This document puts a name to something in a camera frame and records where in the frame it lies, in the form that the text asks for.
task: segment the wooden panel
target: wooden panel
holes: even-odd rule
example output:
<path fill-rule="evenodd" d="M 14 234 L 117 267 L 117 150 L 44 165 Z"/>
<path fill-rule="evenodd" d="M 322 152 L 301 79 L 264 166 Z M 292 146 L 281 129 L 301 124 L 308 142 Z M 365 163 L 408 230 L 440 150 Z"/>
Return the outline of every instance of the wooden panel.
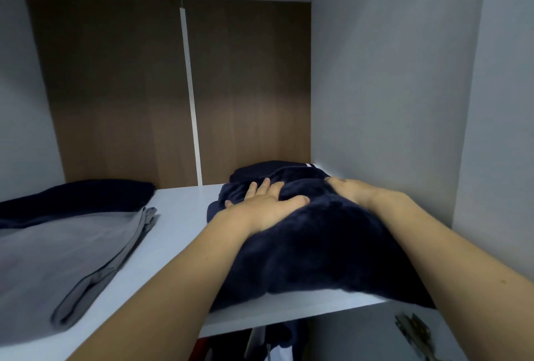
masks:
<path fill-rule="evenodd" d="M 67 181 L 197 185 L 179 0 L 27 0 Z"/>
<path fill-rule="evenodd" d="M 311 4 L 184 0 L 202 179 L 310 161 Z"/>

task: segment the gray pants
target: gray pants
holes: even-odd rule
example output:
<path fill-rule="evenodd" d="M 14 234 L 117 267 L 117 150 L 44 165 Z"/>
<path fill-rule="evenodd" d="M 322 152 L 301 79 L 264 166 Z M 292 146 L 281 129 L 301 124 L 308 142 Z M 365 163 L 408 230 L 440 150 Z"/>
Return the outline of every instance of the gray pants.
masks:
<path fill-rule="evenodd" d="M 62 332 L 112 280 L 155 208 L 75 216 L 0 235 L 0 345 Z"/>

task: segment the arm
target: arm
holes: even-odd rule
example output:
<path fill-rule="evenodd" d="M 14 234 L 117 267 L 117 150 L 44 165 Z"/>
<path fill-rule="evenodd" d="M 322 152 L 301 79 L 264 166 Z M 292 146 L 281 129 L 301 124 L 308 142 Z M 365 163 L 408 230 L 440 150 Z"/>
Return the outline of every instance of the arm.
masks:
<path fill-rule="evenodd" d="M 534 359 L 534 284 L 422 210 L 407 195 L 331 177 L 379 216 L 472 360 Z"/>
<path fill-rule="evenodd" d="M 226 202 L 204 230 L 152 277 L 69 358 L 93 360 L 187 360 L 204 319 L 244 241 L 309 202 L 278 201 L 284 183 L 268 178 L 245 201 Z"/>

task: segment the white strip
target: white strip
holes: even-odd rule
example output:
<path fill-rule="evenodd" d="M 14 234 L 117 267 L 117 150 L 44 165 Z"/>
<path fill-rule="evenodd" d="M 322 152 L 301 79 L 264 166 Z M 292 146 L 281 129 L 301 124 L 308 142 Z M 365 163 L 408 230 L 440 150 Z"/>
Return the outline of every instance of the white strip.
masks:
<path fill-rule="evenodd" d="M 197 111 L 195 111 L 195 96 L 193 94 L 193 76 L 191 75 L 191 58 L 189 56 L 189 38 L 187 37 L 187 22 L 185 9 L 180 8 L 182 21 L 182 37 L 184 39 L 185 70 L 187 73 L 187 88 L 189 89 L 189 107 L 191 109 L 191 124 L 193 125 L 193 144 L 195 147 L 195 161 L 197 163 L 197 182 L 202 185 L 202 169 L 200 167 L 199 133 L 197 129 Z"/>

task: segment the shelf surface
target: shelf surface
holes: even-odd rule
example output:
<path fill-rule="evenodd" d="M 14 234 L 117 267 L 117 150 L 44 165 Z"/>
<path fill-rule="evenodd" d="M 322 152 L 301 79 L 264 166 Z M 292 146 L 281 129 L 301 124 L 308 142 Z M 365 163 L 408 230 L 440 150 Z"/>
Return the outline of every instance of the shelf surface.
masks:
<path fill-rule="evenodd" d="M 157 190 L 148 206 L 158 219 L 137 250 L 97 297 L 85 315 L 68 331 L 40 340 L 0 348 L 0 361 L 63 361 L 128 298 L 181 252 L 206 225 L 206 209 L 217 199 L 221 184 Z M 321 315 L 384 302 L 364 293 L 316 290 L 265 295 L 212 313 L 201 337 Z"/>

